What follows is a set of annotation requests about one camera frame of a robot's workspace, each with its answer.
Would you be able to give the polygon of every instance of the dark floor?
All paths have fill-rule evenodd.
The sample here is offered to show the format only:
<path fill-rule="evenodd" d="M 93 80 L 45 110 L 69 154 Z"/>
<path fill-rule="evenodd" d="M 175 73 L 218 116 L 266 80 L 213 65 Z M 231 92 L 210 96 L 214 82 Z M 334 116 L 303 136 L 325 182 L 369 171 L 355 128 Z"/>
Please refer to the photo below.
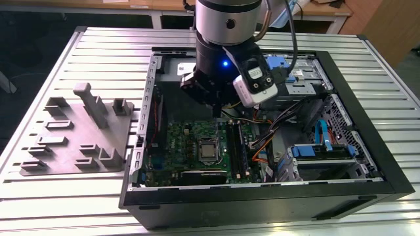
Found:
<path fill-rule="evenodd" d="M 147 16 L 0 12 L 0 71 L 17 87 L 14 94 L 0 89 L 0 153 L 33 101 L 75 26 L 150 28 Z M 166 17 L 163 28 L 189 28 L 189 17 Z M 321 23 L 310 26 L 321 32 Z M 297 32 L 307 29 L 297 23 Z M 395 68 L 420 96 L 420 57 L 409 53 Z"/>

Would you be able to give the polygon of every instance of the slotted aluminum surface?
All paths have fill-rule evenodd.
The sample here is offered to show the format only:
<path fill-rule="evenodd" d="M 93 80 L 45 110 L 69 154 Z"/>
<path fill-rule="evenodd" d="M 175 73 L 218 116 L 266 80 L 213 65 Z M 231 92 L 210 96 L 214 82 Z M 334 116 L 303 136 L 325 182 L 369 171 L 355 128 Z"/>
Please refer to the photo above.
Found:
<path fill-rule="evenodd" d="M 267 33 L 263 49 L 291 49 L 290 35 Z M 414 235 L 420 232 L 420 111 L 418 101 L 375 54 L 369 42 L 349 35 L 298 34 L 299 50 L 330 53 L 390 152 L 417 193 L 377 204 L 339 219 L 178 229 L 179 235 Z M 0 158 L 0 232 L 7 235 L 106 235 L 150 233 L 117 208 L 122 172 L 22 177 L 21 147 L 34 143 L 42 106 L 50 96 L 73 95 L 75 82 L 91 84 L 103 102 L 125 97 L 138 108 L 151 46 L 191 46 L 185 30 L 87 28 L 75 32 Z M 129 136 L 127 145 L 135 138 Z"/>

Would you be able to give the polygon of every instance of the ram slot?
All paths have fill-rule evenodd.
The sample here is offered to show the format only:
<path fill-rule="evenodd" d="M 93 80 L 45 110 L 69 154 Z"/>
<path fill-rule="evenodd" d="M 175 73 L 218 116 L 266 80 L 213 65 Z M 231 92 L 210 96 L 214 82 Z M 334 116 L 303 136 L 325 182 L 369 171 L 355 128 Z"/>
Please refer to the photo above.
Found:
<path fill-rule="evenodd" d="M 238 160 L 239 175 L 241 175 L 241 178 L 245 178 L 249 175 L 249 172 L 247 172 L 246 147 L 245 147 L 245 141 L 243 141 L 243 135 L 242 135 L 239 122 L 233 124 L 233 135 L 235 137 L 234 139 L 235 150 L 237 150 L 235 158 Z"/>
<path fill-rule="evenodd" d="M 227 145 L 227 152 L 229 152 L 229 159 L 230 159 L 230 175 L 231 178 L 239 178 L 238 172 L 238 163 L 237 163 L 237 150 L 234 146 L 234 132 L 233 132 L 233 124 L 225 124 L 225 135 L 226 135 L 226 145 Z"/>

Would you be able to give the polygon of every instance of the robotic arm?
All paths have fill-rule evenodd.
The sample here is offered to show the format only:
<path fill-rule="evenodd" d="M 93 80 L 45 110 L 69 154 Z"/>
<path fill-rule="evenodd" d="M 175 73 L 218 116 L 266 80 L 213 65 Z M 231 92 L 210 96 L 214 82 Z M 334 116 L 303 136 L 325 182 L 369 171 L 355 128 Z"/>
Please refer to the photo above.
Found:
<path fill-rule="evenodd" d="M 253 36 L 261 0 L 195 0 L 197 62 L 193 73 L 181 78 L 181 89 L 201 104 L 221 107 L 241 101 L 251 107 L 277 94 L 275 83 L 287 72 L 269 69 L 255 42 L 270 17 L 269 5 L 259 34 Z"/>

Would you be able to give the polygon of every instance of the yellow cable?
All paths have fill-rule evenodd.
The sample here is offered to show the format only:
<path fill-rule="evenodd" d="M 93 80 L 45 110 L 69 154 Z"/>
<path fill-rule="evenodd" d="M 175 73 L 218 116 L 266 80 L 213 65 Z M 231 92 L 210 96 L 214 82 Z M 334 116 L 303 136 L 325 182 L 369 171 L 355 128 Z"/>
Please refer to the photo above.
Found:
<path fill-rule="evenodd" d="M 223 109 L 231 109 L 231 108 L 234 108 L 238 104 L 241 104 L 241 102 L 237 102 L 237 103 L 233 104 L 231 106 L 223 107 Z"/>

